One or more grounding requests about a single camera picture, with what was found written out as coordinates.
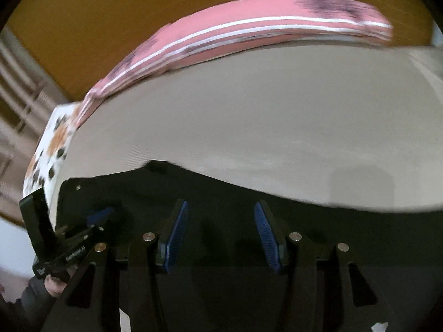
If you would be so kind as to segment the person left hand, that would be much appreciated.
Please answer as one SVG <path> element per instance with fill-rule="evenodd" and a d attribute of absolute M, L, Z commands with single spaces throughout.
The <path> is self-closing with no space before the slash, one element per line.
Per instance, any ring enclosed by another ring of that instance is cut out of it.
<path fill-rule="evenodd" d="M 68 281 L 74 276 L 77 272 L 78 266 L 73 265 L 67 269 L 67 273 L 69 275 Z M 59 277 L 53 277 L 48 274 L 44 280 L 44 287 L 47 292 L 54 298 L 58 298 L 61 296 L 62 292 L 64 292 L 67 283 L 59 279 Z"/>

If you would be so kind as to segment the person dark sleeve forearm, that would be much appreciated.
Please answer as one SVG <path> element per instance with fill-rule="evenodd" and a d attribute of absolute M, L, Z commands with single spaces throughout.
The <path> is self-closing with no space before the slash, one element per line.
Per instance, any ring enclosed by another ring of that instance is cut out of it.
<path fill-rule="evenodd" d="M 1 331 L 40 331 L 55 302 L 45 281 L 33 277 L 14 302 L 1 295 Z"/>

